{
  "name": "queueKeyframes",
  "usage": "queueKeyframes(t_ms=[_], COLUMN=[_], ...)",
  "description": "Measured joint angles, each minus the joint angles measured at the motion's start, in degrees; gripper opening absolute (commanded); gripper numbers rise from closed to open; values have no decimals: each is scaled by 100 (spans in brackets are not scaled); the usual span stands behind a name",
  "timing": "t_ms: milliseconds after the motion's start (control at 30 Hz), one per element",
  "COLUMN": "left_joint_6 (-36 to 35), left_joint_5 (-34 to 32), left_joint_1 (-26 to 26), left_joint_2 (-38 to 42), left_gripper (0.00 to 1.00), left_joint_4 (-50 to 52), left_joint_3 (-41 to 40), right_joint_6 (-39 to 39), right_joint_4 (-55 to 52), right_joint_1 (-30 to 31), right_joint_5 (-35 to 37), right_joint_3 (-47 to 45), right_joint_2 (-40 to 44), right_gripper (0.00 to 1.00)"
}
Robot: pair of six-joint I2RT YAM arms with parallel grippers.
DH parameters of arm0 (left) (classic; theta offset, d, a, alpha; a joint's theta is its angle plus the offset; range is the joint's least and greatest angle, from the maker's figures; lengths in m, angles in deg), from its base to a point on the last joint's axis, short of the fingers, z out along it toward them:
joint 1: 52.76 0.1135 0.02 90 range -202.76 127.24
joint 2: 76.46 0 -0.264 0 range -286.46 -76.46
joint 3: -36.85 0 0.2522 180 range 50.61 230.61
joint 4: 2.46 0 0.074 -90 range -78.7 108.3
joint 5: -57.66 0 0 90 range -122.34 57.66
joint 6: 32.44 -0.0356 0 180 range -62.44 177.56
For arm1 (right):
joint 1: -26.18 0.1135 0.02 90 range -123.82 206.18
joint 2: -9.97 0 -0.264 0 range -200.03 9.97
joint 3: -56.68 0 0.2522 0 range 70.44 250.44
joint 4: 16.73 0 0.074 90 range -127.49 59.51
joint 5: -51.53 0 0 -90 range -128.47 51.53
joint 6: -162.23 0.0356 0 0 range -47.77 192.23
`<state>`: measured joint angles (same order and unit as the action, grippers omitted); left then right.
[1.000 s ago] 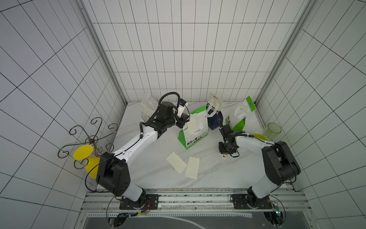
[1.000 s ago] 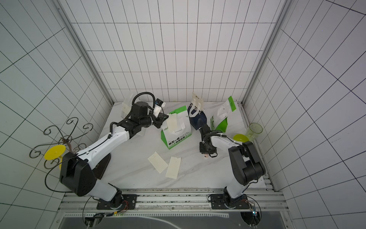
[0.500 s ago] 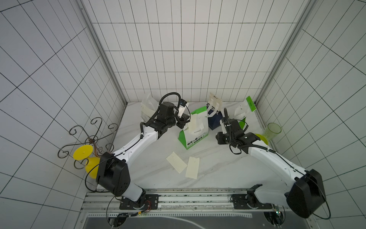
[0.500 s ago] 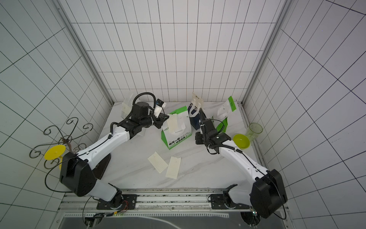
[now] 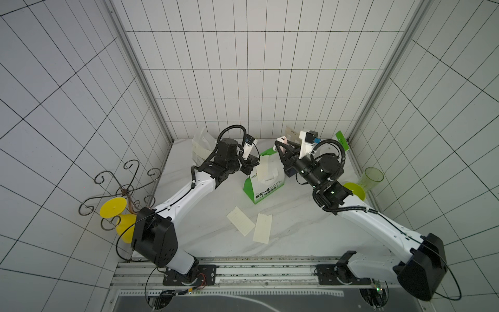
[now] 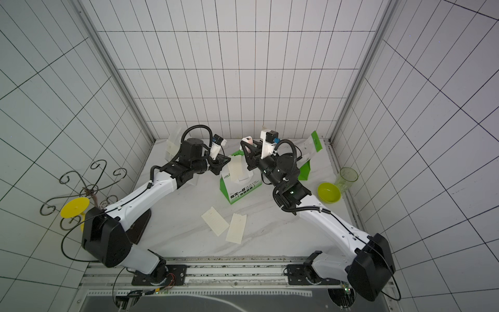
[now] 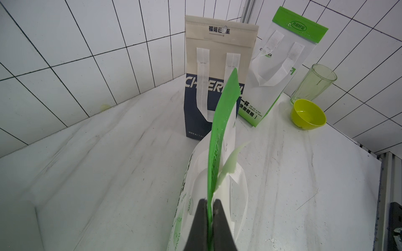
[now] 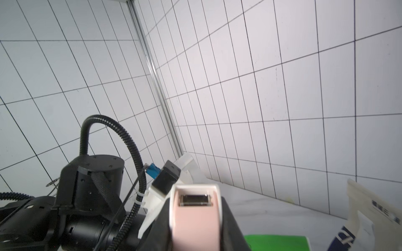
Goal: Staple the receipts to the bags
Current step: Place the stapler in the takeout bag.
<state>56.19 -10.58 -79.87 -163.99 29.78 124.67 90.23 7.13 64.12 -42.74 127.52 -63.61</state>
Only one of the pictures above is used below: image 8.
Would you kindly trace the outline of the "navy blue beige bag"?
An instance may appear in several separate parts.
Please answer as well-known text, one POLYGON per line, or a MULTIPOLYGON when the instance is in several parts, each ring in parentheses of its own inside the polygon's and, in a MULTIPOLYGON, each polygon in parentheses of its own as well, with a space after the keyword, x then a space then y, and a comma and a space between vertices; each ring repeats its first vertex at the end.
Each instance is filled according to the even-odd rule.
POLYGON ((348 218, 328 247, 330 251, 400 251, 402 211, 349 179, 348 218))

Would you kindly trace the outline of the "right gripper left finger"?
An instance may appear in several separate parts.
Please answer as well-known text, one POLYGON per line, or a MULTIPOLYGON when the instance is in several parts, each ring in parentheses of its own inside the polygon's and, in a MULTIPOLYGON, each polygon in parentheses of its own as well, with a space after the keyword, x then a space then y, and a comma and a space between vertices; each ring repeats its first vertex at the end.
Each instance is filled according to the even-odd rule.
POLYGON ((148 235, 140 241, 138 251, 171 251, 170 199, 167 199, 152 224, 148 235))

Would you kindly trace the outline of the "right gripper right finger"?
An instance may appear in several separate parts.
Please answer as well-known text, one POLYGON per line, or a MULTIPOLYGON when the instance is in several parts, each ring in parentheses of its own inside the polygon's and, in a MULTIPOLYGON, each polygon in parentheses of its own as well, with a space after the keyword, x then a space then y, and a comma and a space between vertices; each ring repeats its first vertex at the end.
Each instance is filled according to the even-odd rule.
POLYGON ((220 234, 221 251, 250 251, 250 246, 240 230, 224 197, 222 197, 222 231, 220 234))

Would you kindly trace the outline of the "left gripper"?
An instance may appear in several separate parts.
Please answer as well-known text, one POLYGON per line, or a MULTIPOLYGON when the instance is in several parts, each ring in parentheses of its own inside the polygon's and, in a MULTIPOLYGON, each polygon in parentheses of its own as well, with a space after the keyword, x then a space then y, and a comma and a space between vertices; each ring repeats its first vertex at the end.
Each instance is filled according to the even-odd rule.
POLYGON ((1 193, 8 201, 1 208, 1 250, 137 251, 144 220, 138 212, 146 187, 145 166, 129 133, 108 116, 89 116, 81 127, 79 155, 62 169, 54 197, 1 193), (129 193, 136 197, 129 211, 127 198, 120 196, 124 160, 88 153, 90 129, 96 123, 112 129, 134 161, 137 179, 129 193))

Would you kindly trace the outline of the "green white bag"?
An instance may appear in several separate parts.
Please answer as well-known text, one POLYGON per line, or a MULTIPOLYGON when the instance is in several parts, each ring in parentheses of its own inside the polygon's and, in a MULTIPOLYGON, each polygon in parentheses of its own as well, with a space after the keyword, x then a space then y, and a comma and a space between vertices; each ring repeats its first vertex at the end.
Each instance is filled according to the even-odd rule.
POLYGON ((245 240, 252 251, 310 251, 305 236, 246 235, 245 240))

